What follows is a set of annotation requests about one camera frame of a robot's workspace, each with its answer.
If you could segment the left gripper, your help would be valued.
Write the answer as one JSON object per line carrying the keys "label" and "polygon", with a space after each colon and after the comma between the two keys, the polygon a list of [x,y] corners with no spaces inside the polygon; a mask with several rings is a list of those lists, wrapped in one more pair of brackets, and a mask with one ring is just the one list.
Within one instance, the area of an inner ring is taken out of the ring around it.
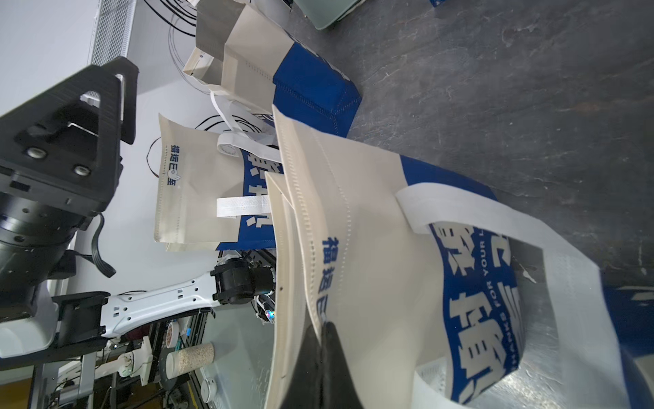
{"label": "left gripper", "polygon": [[89,65],[1,117],[1,191],[80,216],[107,209],[136,139],[138,67]]}

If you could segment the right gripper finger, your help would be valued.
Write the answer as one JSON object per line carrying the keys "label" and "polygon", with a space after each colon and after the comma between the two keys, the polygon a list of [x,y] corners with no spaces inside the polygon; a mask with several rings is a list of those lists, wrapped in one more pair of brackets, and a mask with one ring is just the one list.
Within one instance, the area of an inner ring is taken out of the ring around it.
{"label": "right gripper finger", "polygon": [[309,327],[293,371],[294,408],[361,408],[347,360],[332,322],[320,336]]}

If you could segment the takeout bag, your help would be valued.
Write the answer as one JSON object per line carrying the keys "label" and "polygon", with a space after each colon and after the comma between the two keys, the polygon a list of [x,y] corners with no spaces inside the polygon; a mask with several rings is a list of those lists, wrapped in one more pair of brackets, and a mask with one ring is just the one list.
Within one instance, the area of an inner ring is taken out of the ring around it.
{"label": "takeout bag", "polygon": [[273,248],[266,176],[284,171],[275,130],[223,96],[211,101],[216,132],[159,119],[154,238],[170,252]]}
{"label": "takeout bag", "polygon": [[284,29],[288,1],[196,1],[195,49],[183,71],[252,112],[345,137],[362,101],[355,84]]}
{"label": "takeout bag", "polygon": [[463,408],[514,383],[526,298],[512,246],[543,255],[570,408],[627,408],[598,266],[478,182],[274,111],[277,312],[266,407],[293,407],[306,330],[332,322],[361,408]]}
{"label": "takeout bag", "polygon": [[606,306],[618,336],[630,407],[653,407],[653,288],[606,286]]}

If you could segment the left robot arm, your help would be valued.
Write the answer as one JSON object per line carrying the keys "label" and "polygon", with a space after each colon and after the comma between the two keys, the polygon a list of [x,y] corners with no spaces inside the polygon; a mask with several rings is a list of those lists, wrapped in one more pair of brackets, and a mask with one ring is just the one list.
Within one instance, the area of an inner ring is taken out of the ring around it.
{"label": "left robot arm", "polygon": [[238,257],[154,291],[53,296],[76,273],[76,233],[102,220],[136,137],[138,68],[90,65],[1,119],[1,367],[64,361],[142,325],[247,303],[273,271]]}

